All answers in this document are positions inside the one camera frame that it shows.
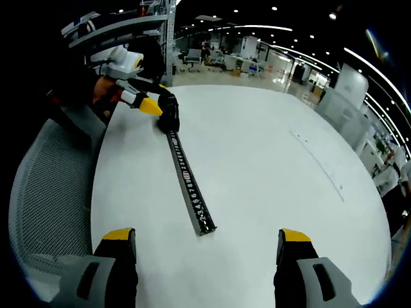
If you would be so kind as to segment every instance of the ceiling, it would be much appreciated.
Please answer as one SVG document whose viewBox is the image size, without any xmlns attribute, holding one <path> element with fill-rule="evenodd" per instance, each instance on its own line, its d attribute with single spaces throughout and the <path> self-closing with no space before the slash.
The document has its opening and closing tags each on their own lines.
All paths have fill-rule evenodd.
<svg viewBox="0 0 411 308">
<path fill-rule="evenodd" d="M 206 37 L 211 33 L 208 30 L 214 29 L 242 37 L 254 32 L 255 36 L 263 42 L 273 44 L 275 41 L 277 46 L 290 49 L 294 46 L 295 50 L 310 56 L 314 53 L 314 58 L 336 69 L 343 63 L 361 69 L 362 74 L 369 80 L 368 93 L 384 110 L 389 108 L 386 113 L 392 118 L 404 139 L 407 136 L 411 140 L 411 116 L 399 96 L 381 76 L 344 51 L 346 47 L 369 61 L 398 88 L 408 101 L 407 90 L 411 90 L 411 74 L 405 70 L 409 65 L 408 51 L 403 42 L 403 32 L 409 29 L 409 25 L 405 24 L 408 10 L 402 7 L 404 2 L 398 4 L 397 2 L 390 1 L 390 6 L 377 6 L 375 2 L 372 4 L 364 1 L 334 0 L 287 3 L 260 0 L 255 4 L 252 1 L 234 4 L 234 1 L 225 0 L 208 0 L 204 3 L 182 0 L 177 6 L 175 33 L 176 37 L 195 33 Z M 335 13 L 337 19 L 330 19 L 330 13 Z M 196 19 L 199 15 L 210 17 L 215 15 L 220 20 L 200 22 Z M 216 30 L 221 27 L 246 24 L 287 27 L 293 31 L 263 28 Z M 374 45 L 366 30 L 371 35 Z M 322 73 L 331 72 L 331 69 L 326 66 L 317 65 L 322 68 Z M 337 76 L 336 73 L 330 74 L 332 78 Z"/>
</svg>

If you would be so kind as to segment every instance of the desk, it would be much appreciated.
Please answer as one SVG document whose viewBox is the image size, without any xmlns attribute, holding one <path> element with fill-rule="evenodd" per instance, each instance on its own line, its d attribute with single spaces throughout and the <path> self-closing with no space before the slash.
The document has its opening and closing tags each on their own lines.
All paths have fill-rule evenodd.
<svg viewBox="0 0 411 308">
<path fill-rule="evenodd" d="M 340 134 L 289 94 L 223 85 L 171 91 L 182 146 L 218 228 L 195 235 L 156 118 L 119 104 L 96 168 L 91 235 L 95 249 L 111 230 L 136 229 L 137 306 L 275 307 L 280 228 L 311 237 L 318 255 L 351 279 L 355 297 L 370 300 L 390 261 L 389 226 Z"/>
<path fill-rule="evenodd" d="M 253 65 L 254 67 L 258 65 L 249 59 L 244 59 L 240 56 L 232 56 L 232 55 L 225 55 L 224 56 L 224 64 L 225 68 L 228 71 L 231 71 L 236 68 L 237 61 L 241 61 L 241 71 L 244 73 L 251 72 L 250 66 Z"/>
</svg>

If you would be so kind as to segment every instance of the metal shelf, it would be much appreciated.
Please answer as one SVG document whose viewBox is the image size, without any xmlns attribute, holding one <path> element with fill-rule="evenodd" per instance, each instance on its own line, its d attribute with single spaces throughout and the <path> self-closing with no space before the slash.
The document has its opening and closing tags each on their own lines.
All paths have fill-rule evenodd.
<svg viewBox="0 0 411 308">
<path fill-rule="evenodd" d="M 168 20 L 167 15 L 153 15 L 128 19 L 126 21 L 116 22 L 115 24 L 109 24 L 106 27 L 102 27 L 96 31 L 90 32 L 87 35 L 79 38 L 78 40 L 70 43 L 69 47 L 79 47 L 85 43 L 92 44 L 96 41 L 101 41 L 101 37 L 110 36 L 113 32 L 125 32 L 132 28 L 144 28 L 148 30 L 150 28 L 159 28 L 164 21 Z"/>
</svg>

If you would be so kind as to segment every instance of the mesh chair back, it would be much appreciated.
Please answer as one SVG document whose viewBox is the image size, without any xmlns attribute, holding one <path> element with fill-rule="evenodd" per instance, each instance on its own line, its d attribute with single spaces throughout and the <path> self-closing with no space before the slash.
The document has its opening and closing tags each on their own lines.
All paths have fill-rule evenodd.
<svg viewBox="0 0 411 308">
<path fill-rule="evenodd" d="M 88 107 L 66 111 L 91 143 L 79 144 L 49 119 L 13 182 L 8 229 L 26 275 L 34 270 L 61 276 L 76 256 L 92 253 L 92 181 L 105 125 Z"/>
</svg>

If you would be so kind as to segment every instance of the tape measure numbers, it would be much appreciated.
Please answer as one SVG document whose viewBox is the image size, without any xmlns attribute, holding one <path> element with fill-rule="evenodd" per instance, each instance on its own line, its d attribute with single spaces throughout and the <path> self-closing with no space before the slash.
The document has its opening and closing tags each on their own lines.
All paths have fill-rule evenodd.
<svg viewBox="0 0 411 308">
<path fill-rule="evenodd" d="M 167 139 L 193 227 L 198 235 L 211 233 L 216 230 L 217 227 L 211 219 L 206 203 L 182 149 L 177 132 L 171 131 L 168 133 Z"/>
</svg>

